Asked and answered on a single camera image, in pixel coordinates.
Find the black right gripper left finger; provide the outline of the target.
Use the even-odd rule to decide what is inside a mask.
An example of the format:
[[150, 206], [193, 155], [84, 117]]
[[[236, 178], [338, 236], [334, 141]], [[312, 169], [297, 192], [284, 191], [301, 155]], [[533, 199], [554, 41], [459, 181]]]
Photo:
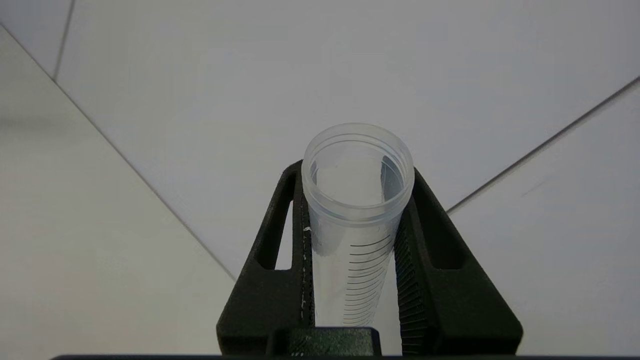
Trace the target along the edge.
[[[292, 215], [291, 266], [276, 269], [287, 215]], [[224, 356], [264, 356], [272, 333], [313, 328], [313, 255], [302, 162], [288, 166], [215, 326]]]

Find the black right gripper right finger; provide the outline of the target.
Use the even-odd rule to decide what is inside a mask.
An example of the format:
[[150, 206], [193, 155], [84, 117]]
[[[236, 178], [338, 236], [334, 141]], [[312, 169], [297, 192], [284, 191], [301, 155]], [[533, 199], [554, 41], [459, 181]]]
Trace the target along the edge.
[[517, 352], [521, 322], [418, 171], [393, 250], [403, 356]]

